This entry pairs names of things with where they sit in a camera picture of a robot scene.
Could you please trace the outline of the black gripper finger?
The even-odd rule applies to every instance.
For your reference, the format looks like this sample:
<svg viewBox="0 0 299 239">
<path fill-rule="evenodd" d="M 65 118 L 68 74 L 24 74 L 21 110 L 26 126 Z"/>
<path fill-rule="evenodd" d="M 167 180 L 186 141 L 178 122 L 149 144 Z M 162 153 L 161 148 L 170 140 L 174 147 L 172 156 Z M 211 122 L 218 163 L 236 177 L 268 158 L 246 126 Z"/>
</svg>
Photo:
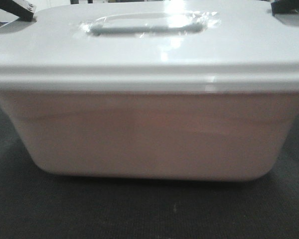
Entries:
<svg viewBox="0 0 299 239">
<path fill-rule="evenodd" d="M 11 0 L 10 13 L 22 20 L 32 20 L 37 6 L 27 0 Z"/>
<path fill-rule="evenodd" d="M 299 0 L 274 0 L 271 2 L 272 14 L 286 14 L 299 9 Z"/>
</svg>

